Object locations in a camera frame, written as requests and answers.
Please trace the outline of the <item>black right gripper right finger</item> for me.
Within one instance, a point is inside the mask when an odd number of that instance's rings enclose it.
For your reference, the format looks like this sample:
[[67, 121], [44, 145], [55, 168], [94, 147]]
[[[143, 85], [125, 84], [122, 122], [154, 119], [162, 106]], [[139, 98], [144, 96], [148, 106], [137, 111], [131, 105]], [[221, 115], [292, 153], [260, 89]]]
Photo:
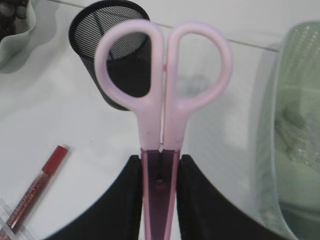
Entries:
[[281, 240], [224, 197], [190, 155], [177, 172], [177, 214], [183, 240]]

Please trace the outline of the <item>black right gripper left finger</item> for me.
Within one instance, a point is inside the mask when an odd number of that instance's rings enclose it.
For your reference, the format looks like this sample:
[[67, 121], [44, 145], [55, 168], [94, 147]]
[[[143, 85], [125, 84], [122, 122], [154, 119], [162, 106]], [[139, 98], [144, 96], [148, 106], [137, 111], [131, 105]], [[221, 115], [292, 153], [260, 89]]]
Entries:
[[143, 169], [131, 155], [103, 195], [48, 240], [137, 240], [143, 204]]

